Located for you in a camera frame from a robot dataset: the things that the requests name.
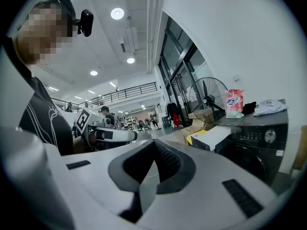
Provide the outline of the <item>clothes rack with black garments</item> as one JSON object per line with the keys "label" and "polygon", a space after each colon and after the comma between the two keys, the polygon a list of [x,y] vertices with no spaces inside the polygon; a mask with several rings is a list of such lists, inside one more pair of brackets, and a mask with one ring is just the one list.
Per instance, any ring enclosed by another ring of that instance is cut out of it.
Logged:
{"label": "clothes rack with black garments", "polygon": [[167,117],[171,120],[171,126],[173,130],[175,130],[176,128],[183,128],[183,125],[181,123],[180,123],[180,126],[177,126],[177,127],[174,127],[174,124],[173,124],[173,113],[176,113],[180,119],[180,111],[175,103],[169,102],[166,105],[166,113],[167,113]]}

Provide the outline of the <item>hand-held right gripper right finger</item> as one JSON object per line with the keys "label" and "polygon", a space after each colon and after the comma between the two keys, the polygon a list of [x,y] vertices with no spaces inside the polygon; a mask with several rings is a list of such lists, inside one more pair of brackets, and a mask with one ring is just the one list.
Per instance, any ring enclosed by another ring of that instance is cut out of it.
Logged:
{"label": "hand-held right gripper right finger", "polygon": [[193,179],[181,191],[157,195],[138,220],[149,230],[221,230],[232,228],[247,217],[223,185],[236,180],[262,207],[276,193],[258,177],[214,152],[172,141],[165,144],[190,156],[196,165]]}

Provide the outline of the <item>black washing machine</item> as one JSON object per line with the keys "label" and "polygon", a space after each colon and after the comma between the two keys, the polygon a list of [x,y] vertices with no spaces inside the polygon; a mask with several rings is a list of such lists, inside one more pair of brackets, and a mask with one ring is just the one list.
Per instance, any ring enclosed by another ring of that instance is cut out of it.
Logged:
{"label": "black washing machine", "polygon": [[231,134],[216,145],[218,153],[271,185],[278,173],[286,148],[288,112],[239,119],[222,117],[214,123],[231,128]]}

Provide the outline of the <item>checked cloth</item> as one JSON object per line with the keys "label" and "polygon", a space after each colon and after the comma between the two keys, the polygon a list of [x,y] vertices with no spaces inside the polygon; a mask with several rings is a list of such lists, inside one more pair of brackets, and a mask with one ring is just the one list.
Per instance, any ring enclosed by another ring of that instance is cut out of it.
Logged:
{"label": "checked cloth", "polygon": [[255,108],[253,116],[269,115],[284,111],[287,106],[279,100],[268,99],[260,102],[258,107]]}

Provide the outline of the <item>black mezzanine railing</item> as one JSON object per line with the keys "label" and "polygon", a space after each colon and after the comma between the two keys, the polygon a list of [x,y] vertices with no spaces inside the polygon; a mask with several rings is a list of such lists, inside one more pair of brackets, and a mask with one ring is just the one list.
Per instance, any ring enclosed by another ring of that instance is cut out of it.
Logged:
{"label": "black mezzanine railing", "polygon": [[93,109],[107,104],[115,104],[131,98],[136,99],[137,97],[145,96],[146,94],[153,94],[157,91],[157,83],[151,82],[101,95],[90,100],[84,100],[81,103],[73,103],[55,98],[51,98],[51,100],[62,111],[78,113],[84,108]]}

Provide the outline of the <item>black-framed glass door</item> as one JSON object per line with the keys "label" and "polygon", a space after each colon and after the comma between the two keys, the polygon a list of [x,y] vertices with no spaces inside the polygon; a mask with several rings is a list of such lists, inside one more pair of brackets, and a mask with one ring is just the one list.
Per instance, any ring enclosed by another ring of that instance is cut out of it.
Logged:
{"label": "black-framed glass door", "polygon": [[213,74],[192,39],[166,13],[162,13],[160,28],[164,38],[158,67],[168,94],[166,104],[177,105],[181,125],[188,127],[191,125],[190,89],[198,79]]}

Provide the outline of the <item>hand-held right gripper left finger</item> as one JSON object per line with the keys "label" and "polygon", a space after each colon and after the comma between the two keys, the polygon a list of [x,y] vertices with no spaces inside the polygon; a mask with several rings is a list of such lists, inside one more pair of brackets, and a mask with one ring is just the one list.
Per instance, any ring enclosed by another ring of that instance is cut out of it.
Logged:
{"label": "hand-held right gripper left finger", "polygon": [[63,156],[65,164],[88,161],[70,170],[74,179],[107,211],[144,214],[155,200],[153,139],[90,153]]}

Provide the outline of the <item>black standing fan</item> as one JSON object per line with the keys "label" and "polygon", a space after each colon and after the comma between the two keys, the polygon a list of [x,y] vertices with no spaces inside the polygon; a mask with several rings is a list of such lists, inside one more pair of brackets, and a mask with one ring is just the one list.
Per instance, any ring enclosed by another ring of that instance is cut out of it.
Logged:
{"label": "black standing fan", "polygon": [[193,114],[205,123],[213,124],[226,115],[228,89],[214,77],[198,79],[189,90],[189,106]]}

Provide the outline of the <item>person's left forearm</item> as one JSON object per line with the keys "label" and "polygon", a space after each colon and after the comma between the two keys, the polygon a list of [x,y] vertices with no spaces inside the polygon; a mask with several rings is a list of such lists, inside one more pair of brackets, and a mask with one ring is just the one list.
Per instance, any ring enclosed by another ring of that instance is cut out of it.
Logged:
{"label": "person's left forearm", "polygon": [[77,137],[73,140],[73,153],[80,154],[84,153],[85,147],[82,143],[81,137]]}

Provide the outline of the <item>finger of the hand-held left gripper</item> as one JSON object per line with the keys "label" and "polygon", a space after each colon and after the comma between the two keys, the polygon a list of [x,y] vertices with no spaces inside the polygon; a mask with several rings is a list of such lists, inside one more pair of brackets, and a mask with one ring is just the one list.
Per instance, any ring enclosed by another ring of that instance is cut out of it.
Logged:
{"label": "finger of the hand-held left gripper", "polygon": [[118,130],[98,127],[96,129],[96,139],[105,142],[132,142],[138,137],[138,133],[135,131]]}

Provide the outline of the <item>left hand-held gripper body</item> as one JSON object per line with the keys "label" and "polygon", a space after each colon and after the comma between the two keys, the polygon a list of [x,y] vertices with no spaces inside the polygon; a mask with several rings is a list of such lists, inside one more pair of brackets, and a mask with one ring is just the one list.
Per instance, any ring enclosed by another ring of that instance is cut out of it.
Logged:
{"label": "left hand-held gripper body", "polygon": [[92,112],[87,108],[84,108],[80,112],[80,115],[78,116],[76,121],[76,127],[81,134],[80,137],[85,147],[85,150],[97,150],[97,147],[90,147],[87,140],[88,135],[91,131],[96,131],[98,127],[106,128],[103,124],[103,118],[104,117],[102,115],[97,115],[96,113]]}

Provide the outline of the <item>white ceiling air conditioner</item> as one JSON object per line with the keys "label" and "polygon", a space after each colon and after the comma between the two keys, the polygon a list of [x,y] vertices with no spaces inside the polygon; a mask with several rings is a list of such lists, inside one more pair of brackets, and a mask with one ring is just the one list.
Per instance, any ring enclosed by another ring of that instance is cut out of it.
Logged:
{"label": "white ceiling air conditioner", "polygon": [[118,38],[123,53],[135,53],[139,50],[136,27],[128,27],[118,31]]}

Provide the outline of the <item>cardboard box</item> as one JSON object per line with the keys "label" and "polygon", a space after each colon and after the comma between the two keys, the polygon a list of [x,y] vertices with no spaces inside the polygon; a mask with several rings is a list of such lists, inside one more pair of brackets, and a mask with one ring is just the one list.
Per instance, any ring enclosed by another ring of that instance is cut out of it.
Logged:
{"label": "cardboard box", "polygon": [[192,124],[195,125],[196,123],[198,124],[202,124],[204,123],[204,119],[205,119],[205,116],[202,112],[200,113],[190,113],[188,115],[189,119],[192,119]]}
{"label": "cardboard box", "polygon": [[209,131],[212,128],[214,128],[214,124],[206,123],[199,119],[193,119],[191,126],[195,131],[200,131],[200,130]]}

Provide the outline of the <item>person's left hand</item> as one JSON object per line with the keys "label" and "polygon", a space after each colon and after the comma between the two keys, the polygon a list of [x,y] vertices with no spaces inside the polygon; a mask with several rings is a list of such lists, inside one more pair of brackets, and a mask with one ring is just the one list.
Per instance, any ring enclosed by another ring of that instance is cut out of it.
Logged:
{"label": "person's left hand", "polygon": [[88,144],[92,148],[96,148],[97,146],[101,146],[103,142],[98,140],[96,137],[96,131],[91,131],[88,135]]}

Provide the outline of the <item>person's black printed t-shirt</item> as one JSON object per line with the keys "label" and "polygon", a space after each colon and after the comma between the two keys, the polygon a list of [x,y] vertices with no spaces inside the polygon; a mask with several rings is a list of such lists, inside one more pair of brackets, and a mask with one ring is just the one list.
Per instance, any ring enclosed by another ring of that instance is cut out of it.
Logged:
{"label": "person's black printed t-shirt", "polygon": [[56,146],[62,156],[73,154],[71,127],[53,104],[43,83],[33,77],[31,71],[17,57],[12,38],[4,38],[4,48],[13,65],[34,90],[21,118],[20,127],[37,135],[44,143]]}

